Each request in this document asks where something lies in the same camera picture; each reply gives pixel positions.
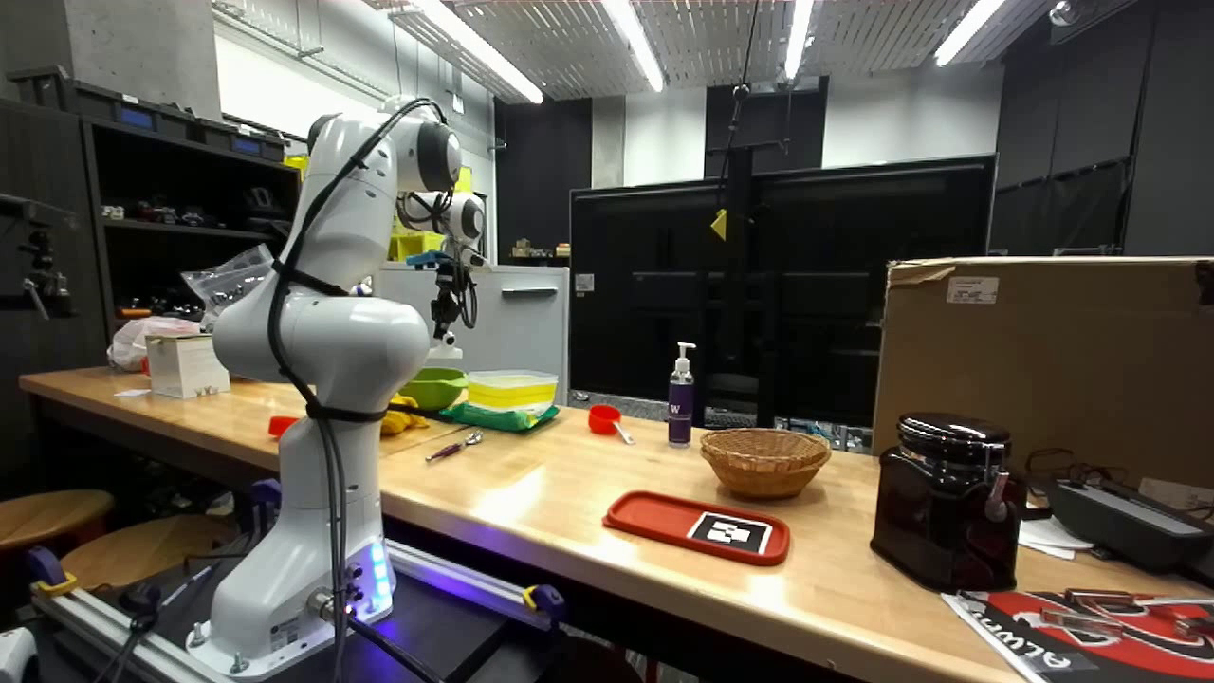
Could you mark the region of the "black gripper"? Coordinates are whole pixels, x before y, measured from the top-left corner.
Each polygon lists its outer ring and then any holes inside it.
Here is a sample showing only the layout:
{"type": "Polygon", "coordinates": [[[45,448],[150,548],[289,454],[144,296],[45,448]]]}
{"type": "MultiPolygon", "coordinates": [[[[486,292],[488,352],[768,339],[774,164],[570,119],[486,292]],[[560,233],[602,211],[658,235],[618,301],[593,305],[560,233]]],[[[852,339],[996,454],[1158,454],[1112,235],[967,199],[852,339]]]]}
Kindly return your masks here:
{"type": "Polygon", "coordinates": [[[436,268],[436,301],[431,301],[436,346],[450,346],[450,326],[478,321],[478,290],[466,266],[443,262],[436,268]]]}

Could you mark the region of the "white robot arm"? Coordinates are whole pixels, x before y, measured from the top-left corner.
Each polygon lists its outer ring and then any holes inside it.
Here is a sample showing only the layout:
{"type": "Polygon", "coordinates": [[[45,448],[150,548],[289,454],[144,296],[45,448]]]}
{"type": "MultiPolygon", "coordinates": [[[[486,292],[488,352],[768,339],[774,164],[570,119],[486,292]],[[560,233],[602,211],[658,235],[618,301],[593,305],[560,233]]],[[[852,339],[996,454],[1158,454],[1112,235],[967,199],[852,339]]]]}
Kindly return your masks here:
{"type": "Polygon", "coordinates": [[[207,321],[230,376],[289,379],[302,400],[302,419],[277,441],[282,511],[186,639],[186,654],[222,678],[274,678],[394,606],[378,425],[459,312],[441,305],[423,321],[361,286],[385,266],[403,199],[427,199],[447,272],[471,272],[478,229],[466,220],[475,199],[454,195],[459,166],[459,142],[423,96],[320,119],[285,250],[207,321]]]}

